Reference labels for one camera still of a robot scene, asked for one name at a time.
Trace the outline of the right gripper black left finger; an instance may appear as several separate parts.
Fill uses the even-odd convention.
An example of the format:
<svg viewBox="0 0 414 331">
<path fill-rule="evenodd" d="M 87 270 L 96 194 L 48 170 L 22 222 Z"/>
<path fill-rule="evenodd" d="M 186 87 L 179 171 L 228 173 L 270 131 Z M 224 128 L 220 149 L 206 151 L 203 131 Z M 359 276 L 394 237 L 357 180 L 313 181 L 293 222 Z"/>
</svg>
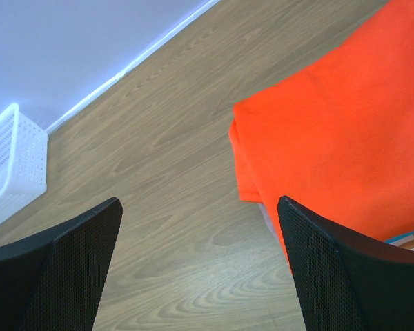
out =
<svg viewBox="0 0 414 331">
<path fill-rule="evenodd" d="M 91 330 L 119 234 L 112 197 L 0 247 L 0 330 Z"/>
</svg>

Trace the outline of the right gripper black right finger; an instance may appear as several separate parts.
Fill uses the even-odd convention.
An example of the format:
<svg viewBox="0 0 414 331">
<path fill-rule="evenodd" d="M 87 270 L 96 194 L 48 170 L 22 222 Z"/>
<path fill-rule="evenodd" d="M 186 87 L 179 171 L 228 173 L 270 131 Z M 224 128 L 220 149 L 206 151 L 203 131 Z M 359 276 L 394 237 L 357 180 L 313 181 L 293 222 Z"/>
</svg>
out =
<svg viewBox="0 0 414 331">
<path fill-rule="evenodd" d="M 287 196 L 277 209 L 307 330 L 414 330 L 414 251 L 325 219 Z"/>
</svg>

